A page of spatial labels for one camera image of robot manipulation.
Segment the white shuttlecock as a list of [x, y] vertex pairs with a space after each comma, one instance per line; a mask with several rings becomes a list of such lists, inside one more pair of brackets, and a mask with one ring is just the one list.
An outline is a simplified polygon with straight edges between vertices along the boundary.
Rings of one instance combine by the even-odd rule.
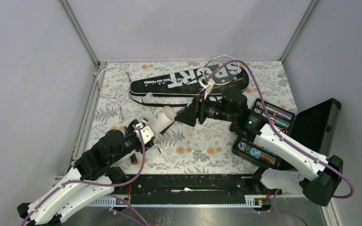
[[157, 157], [160, 156], [162, 152], [161, 148], [151, 148], [149, 150], [146, 151], [146, 161], [147, 162], [154, 162]]

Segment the white shuttlecock tube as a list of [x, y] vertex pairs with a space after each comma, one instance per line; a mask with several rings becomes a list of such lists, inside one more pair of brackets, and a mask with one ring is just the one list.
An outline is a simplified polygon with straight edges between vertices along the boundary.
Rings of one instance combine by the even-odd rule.
[[150, 127], [155, 135], [157, 135], [175, 121], [176, 115], [176, 112], [171, 107], [165, 106], [154, 115], [146, 125]]

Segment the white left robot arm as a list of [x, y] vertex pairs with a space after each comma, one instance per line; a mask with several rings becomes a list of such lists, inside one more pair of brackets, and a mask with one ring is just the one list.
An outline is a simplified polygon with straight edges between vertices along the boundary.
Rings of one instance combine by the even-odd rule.
[[60, 226], [69, 216], [92, 201], [115, 192], [123, 193], [138, 179], [143, 167], [128, 177], [115, 163], [135, 152], [146, 153], [162, 130], [152, 120], [134, 120], [124, 132], [109, 130], [46, 194], [34, 202], [21, 203], [17, 212], [23, 226]]

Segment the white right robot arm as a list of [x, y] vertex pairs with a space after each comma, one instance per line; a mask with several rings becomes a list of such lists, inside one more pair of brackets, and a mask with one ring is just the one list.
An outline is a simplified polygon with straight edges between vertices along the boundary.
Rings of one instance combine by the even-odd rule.
[[264, 118], [248, 108], [247, 97], [237, 88], [226, 89], [220, 101], [193, 97], [191, 103], [180, 110], [175, 120], [194, 127], [206, 118], [230, 121], [230, 131], [239, 138], [268, 148], [292, 165], [303, 179], [293, 185], [290, 171], [266, 171], [252, 180], [251, 187], [258, 194], [268, 189], [301, 191], [307, 199], [320, 206], [327, 206], [343, 178], [343, 160], [337, 156], [326, 156], [316, 152], [282, 133], [269, 118]]

